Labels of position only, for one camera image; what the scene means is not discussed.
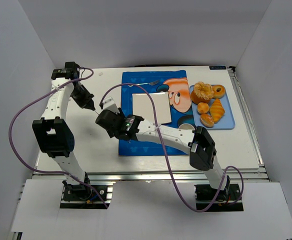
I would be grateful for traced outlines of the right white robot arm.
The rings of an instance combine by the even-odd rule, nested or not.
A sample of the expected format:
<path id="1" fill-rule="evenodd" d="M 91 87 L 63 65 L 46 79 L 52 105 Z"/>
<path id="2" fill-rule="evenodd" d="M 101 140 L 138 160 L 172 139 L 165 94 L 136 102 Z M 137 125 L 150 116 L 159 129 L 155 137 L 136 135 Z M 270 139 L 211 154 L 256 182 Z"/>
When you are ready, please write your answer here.
<path id="1" fill-rule="evenodd" d="M 218 162 L 216 144 L 206 128 L 190 130 L 156 126 L 141 116 L 125 116 L 112 97 L 103 100 L 99 106 L 102 111 L 95 123 L 105 129 L 110 138 L 157 144 L 163 141 L 165 146 L 189 155 L 190 166 L 205 174 L 212 189 L 225 193 L 229 190 L 230 181 Z"/>

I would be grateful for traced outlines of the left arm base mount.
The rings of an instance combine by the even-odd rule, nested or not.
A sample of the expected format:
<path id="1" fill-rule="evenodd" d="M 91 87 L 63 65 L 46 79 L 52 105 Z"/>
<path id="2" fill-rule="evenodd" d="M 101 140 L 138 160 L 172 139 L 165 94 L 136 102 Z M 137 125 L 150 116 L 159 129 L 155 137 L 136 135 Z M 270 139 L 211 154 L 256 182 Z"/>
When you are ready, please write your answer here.
<path id="1" fill-rule="evenodd" d="M 60 209 L 105 210 L 110 205 L 110 200 L 107 199 L 109 188 L 107 185 L 92 185 L 105 202 L 105 206 L 100 197 L 90 187 L 82 184 L 68 184 L 66 180 L 63 180 L 62 183 Z"/>

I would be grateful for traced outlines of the golden croissant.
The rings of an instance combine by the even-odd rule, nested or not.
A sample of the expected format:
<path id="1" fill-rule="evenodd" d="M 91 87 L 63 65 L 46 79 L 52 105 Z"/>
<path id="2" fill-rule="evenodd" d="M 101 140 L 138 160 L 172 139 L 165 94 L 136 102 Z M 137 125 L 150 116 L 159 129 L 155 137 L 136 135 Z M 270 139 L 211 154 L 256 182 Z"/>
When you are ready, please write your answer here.
<path id="1" fill-rule="evenodd" d="M 219 99 L 215 99 L 209 108 L 209 113 L 216 124 L 225 114 L 225 109 Z"/>

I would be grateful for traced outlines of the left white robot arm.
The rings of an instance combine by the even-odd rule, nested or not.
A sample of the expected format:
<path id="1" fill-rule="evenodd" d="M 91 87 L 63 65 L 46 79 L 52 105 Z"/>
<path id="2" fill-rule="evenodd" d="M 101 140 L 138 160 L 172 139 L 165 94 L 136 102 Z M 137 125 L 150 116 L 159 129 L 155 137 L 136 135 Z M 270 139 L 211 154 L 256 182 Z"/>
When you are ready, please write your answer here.
<path id="1" fill-rule="evenodd" d="M 54 69 L 51 75 L 51 90 L 46 108 L 39 120 L 34 120 L 32 129 L 41 152 L 52 158 L 66 176 L 65 184 L 75 189 L 87 190 L 81 181 L 89 184 L 86 172 L 80 167 L 75 154 L 75 137 L 66 123 L 69 100 L 73 99 L 82 109 L 95 111 L 91 94 L 82 83 L 74 81 L 80 77 L 80 66 L 71 61 L 64 68 Z"/>

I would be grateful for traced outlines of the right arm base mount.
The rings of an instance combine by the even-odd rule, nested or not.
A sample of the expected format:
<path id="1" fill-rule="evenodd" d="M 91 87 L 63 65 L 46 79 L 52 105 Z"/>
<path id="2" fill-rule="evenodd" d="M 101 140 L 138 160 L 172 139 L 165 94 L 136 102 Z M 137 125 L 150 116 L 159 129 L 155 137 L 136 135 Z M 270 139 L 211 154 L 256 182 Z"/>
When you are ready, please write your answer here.
<path id="1" fill-rule="evenodd" d="M 202 210 L 209 205 L 217 190 L 211 188 L 209 184 L 197 184 L 194 187 L 196 209 Z M 237 183 L 230 184 L 228 193 L 221 190 L 218 193 L 215 202 L 206 212 L 243 212 L 244 206 L 241 198 L 233 204 L 240 195 L 240 186 Z"/>

